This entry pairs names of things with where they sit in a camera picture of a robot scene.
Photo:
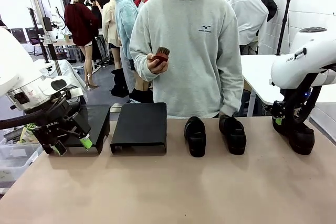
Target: brown brush bristles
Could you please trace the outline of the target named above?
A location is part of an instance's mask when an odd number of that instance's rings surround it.
[[[160,53],[162,53],[164,55],[167,55],[167,56],[169,56],[169,54],[170,54],[170,50],[167,49],[167,48],[165,48],[165,47],[159,47],[158,51],[156,53],[158,53],[158,52],[160,52]]]

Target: red jacket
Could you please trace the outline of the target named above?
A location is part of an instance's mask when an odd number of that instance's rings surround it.
[[[134,3],[136,4],[137,7],[139,7],[141,0],[135,0]]]
[[[95,36],[98,36],[98,19],[92,11],[80,3],[69,4],[65,7],[65,24],[72,33],[73,43],[85,46]]]

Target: black loafer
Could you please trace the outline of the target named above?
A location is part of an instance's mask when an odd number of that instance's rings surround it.
[[[206,135],[204,123],[198,117],[189,118],[184,128],[184,138],[188,141],[189,151],[193,157],[205,154]]]
[[[314,130],[308,128],[304,123],[290,130],[288,139],[293,151],[301,155],[309,155],[315,145]]]
[[[284,135],[289,140],[289,145],[293,151],[300,155],[309,155],[315,145],[314,130],[308,128],[304,123],[292,126],[286,125],[286,119],[283,119],[281,125],[273,119],[274,129]]]
[[[233,117],[221,116],[219,130],[225,136],[229,151],[234,155],[243,155],[246,147],[244,126]]]

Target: shoe brush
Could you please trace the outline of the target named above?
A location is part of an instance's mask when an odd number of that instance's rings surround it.
[[[157,64],[160,65],[164,61],[168,61],[170,51],[169,49],[165,47],[159,47],[158,51],[156,52],[156,55],[154,56],[154,60],[159,60],[159,63]]]

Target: sweatshirt logo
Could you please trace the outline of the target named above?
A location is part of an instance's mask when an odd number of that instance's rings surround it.
[[[212,33],[212,31],[209,31],[209,30],[208,30],[208,28],[209,28],[209,27],[212,27],[212,26],[201,26],[201,27],[204,27],[204,29],[201,28],[201,29],[198,30],[198,31],[203,31],[203,32],[206,32],[206,33]]]

